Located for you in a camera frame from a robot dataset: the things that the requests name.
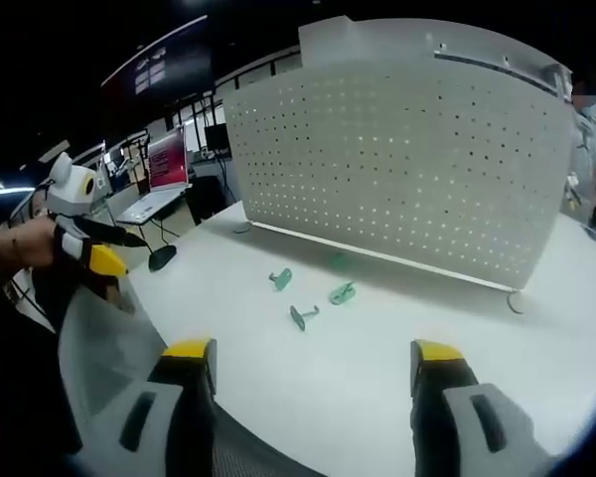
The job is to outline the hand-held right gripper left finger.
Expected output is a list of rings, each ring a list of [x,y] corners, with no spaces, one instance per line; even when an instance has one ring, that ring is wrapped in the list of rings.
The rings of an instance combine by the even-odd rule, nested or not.
[[[216,340],[166,348],[146,378],[127,380],[86,419],[79,473],[210,476],[216,387]]]

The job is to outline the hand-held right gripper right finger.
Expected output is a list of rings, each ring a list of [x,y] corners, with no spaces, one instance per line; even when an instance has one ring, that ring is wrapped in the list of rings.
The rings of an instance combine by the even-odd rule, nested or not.
[[[446,344],[410,343],[410,426],[417,476],[545,476],[555,457],[532,419],[493,384],[478,381]]]

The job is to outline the person's left hand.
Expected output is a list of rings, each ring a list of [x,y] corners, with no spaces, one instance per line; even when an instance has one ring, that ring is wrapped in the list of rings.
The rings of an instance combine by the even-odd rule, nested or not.
[[[0,230],[0,282],[24,268],[46,267],[54,261],[56,223],[48,217],[31,219]]]

